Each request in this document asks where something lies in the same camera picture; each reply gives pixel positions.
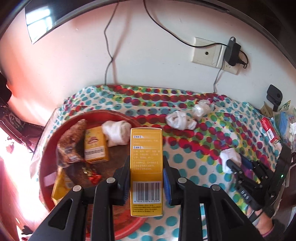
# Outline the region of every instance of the lips illustration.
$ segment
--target lips illustration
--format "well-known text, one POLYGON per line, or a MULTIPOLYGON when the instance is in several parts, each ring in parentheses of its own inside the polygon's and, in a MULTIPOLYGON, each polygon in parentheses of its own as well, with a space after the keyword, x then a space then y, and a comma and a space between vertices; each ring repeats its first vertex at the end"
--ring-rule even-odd
POLYGON ((98 139, 96 137, 90 137, 87 143, 92 144, 92 143, 95 143, 97 141, 98 141, 98 139))

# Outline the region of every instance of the rolled white sock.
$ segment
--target rolled white sock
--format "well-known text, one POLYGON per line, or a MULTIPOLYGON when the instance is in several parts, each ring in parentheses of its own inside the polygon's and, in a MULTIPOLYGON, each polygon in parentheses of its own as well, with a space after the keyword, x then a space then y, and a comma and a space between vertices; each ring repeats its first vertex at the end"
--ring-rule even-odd
POLYGON ((222 161, 222 171, 224 173, 228 173, 228 174, 232 173, 231 169, 226 164, 227 160, 229 160, 229 159, 232 160, 239 167, 242 164, 242 158, 241 158, 240 154, 238 154, 235 151, 234 148, 229 148, 229 149, 221 151, 219 156, 222 161))
POLYGON ((165 117, 167 124, 177 130, 194 130, 196 127, 196 121, 190 118, 185 112, 175 111, 165 117))
POLYGON ((108 140, 108 147, 126 145, 131 136, 131 124, 125 120, 108 120, 102 124, 103 133, 108 140))

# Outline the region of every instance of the human hand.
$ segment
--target human hand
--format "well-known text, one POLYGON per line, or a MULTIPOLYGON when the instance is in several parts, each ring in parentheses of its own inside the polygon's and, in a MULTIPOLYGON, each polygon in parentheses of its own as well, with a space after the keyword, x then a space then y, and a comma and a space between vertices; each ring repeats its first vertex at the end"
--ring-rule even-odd
MULTIPOLYGON (((247 210, 247 216, 249 217, 252 214, 252 208, 248 207, 247 210)), ((255 214, 258 216, 262 210, 255 211, 255 214)), ((268 233, 273 228, 272 219, 268 217, 264 212, 260 215, 258 218, 258 224, 256 225, 256 228, 260 232, 261 235, 264 235, 268 233)))

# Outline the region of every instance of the dark sleeve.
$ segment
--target dark sleeve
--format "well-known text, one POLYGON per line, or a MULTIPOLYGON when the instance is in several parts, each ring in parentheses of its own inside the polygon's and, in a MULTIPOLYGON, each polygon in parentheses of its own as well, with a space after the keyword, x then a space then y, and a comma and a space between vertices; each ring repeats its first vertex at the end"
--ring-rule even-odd
POLYGON ((282 241, 284 238, 285 225, 283 225, 279 220, 272 220, 274 227, 272 231, 264 237, 266 241, 282 241))

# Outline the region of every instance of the red box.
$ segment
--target red box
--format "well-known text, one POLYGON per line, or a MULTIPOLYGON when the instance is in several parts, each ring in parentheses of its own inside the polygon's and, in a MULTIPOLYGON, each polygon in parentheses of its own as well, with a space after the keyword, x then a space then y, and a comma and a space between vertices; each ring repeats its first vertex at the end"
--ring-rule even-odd
POLYGON ((280 140, 280 137, 276 133, 274 127, 272 126, 271 122, 269 119, 266 117, 263 117, 261 119, 261 123, 263 126, 263 129, 266 131, 268 139, 270 140, 271 143, 278 143, 280 140))

